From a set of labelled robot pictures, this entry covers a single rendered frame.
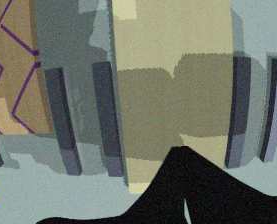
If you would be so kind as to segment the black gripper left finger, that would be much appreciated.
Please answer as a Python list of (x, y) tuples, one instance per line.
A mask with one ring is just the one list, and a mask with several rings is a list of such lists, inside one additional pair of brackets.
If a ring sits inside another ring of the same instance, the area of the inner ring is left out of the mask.
[(42, 218), (37, 224), (187, 224), (185, 216), (185, 159), (179, 147), (170, 149), (161, 168), (145, 192), (117, 217), (71, 220)]

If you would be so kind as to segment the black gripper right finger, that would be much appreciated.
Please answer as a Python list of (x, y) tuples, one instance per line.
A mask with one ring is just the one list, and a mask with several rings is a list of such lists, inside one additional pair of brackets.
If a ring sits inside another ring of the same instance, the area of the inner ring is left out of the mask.
[(228, 175), (191, 147), (179, 147), (191, 224), (277, 224), (277, 197)]

